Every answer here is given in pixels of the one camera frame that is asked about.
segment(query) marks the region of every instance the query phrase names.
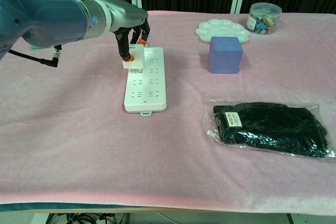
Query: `jar lid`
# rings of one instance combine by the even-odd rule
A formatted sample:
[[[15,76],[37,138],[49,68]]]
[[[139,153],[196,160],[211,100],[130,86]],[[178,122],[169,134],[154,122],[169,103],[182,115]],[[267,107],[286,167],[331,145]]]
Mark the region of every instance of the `jar lid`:
[[[250,13],[262,18],[278,18],[282,9],[271,3],[255,3],[251,5]]]

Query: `clear plastic jar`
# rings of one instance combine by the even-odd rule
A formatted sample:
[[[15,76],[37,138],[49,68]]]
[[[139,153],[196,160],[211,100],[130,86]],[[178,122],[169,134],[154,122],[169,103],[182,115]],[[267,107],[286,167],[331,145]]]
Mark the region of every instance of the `clear plastic jar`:
[[[246,27],[258,34],[271,34],[281,16],[282,9],[270,3],[255,3],[251,5]]]

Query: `purple cube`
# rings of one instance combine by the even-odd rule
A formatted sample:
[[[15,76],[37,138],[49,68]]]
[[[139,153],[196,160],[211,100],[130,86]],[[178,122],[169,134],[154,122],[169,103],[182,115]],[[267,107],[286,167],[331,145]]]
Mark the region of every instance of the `purple cube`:
[[[238,73],[243,49],[237,37],[212,37],[209,50],[211,73]]]

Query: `table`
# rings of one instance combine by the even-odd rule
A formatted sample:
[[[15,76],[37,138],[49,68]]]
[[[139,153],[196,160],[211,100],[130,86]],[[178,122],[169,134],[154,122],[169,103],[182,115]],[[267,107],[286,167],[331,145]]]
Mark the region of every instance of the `table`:
[[[163,47],[167,109],[123,107],[127,70],[113,34],[63,46],[57,69],[11,55],[0,62],[0,203],[108,204],[336,215],[336,165],[219,145],[206,135],[211,98],[319,103],[335,145],[336,16],[283,14],[250,36],[238,74],[211,74],[211,18],[149,12],[149,45]],[[51,50],[14,49],[39,58]]]

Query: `plastic bag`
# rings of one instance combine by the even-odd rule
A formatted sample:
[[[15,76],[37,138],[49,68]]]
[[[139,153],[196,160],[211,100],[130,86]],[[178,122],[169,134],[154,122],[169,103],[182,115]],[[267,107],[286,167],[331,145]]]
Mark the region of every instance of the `plastic bag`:
[[[308,157],[335,157],[318,104],[212,100],[207,134],[223,144]]]

